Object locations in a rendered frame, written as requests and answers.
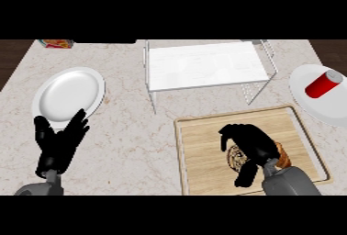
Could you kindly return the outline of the wooden tray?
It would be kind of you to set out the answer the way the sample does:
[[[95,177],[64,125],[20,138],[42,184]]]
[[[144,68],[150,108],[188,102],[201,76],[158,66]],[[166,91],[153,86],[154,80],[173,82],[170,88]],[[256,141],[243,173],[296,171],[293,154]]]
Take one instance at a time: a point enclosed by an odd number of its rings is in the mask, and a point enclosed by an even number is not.
[[[299,113],[293,106],[282,105],[175,121],[184,195],[254,196],[263,193],[262,174],[251,187],[235,186],[238,173],[229,167],[222,150],[220,129],[228,124],[256,125],[282,144],[291,165],[302,168],[312,182],[316,185],[334,182]]]

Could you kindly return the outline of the red can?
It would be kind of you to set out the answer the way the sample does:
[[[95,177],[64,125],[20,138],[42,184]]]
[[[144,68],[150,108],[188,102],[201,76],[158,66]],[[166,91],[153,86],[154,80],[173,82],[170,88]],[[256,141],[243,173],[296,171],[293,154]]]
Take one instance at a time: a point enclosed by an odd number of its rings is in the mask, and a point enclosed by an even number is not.
[[[336,70],[328,70],[306,87],[311,98],[321,98],[343,82],[343,75]]]

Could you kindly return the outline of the white oval plate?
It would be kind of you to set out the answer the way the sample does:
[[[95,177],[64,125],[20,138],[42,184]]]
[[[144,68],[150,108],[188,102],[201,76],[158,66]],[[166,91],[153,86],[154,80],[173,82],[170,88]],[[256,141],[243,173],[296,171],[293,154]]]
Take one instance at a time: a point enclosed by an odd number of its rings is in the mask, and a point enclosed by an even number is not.
[[[43,83],[33,99],[33,117],[45,116],[54,129],[65,129],[80,109],[91,117],[102,104],[107,82],[89,67],[74,67],[57,73]]]

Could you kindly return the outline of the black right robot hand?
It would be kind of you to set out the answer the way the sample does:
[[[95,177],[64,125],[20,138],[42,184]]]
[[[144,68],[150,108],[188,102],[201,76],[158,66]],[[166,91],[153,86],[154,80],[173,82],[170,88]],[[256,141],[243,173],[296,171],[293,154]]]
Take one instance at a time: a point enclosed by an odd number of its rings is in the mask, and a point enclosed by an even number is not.
[[[249,158],[249,162],[240,169],[235,187],[250,187],[256,179],[257,167],[263,167],[268,160],[281,157],[274,139],[253,124],[228,124],[219,133],[222,151],[226,151],[226,143],[232,139]]]

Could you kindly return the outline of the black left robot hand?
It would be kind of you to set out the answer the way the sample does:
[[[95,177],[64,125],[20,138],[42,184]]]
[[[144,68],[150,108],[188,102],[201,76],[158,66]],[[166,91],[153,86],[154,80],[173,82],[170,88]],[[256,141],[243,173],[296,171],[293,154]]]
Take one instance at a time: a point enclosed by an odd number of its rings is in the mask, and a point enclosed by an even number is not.
[[[76,113],[67,128],[55,132],[45,116],[34,117],[36,126],[36,142],[42,149],[39,166],[36,174],[40,178],[46,178],[46,173],[55,170],[58,174],[64,174],[70,167],[76,149],[91,130],[89,120],[86,119],[86,111],[80,109]]]

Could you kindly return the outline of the brown cupcake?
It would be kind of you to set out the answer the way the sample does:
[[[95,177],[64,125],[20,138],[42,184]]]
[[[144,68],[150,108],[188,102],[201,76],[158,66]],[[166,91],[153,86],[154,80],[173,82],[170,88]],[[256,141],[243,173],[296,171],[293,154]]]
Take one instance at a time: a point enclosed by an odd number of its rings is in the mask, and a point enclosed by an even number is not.
[[[280,159],[275,166],[281,169],[291,167],[291,161],[288,154],[284,150],[282,144],[280,142],[275,143]],[[238,173],[256,173],[257,165],[253,163],[251,159],[247,157],[238,145],[234,145],[226,154],[228,165],[231,169]]]

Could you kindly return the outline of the white round plate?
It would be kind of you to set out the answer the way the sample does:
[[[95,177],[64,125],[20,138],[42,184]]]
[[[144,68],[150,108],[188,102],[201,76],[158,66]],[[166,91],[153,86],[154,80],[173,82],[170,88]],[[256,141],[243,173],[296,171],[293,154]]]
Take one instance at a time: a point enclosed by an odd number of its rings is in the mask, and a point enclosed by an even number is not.
[[[306,87],[330,70],[318,64],[299,66],[290,75],[290,91],[303,110],[321,122],[347,128],[347,77],[342,83],[319,97],[306,94]]]

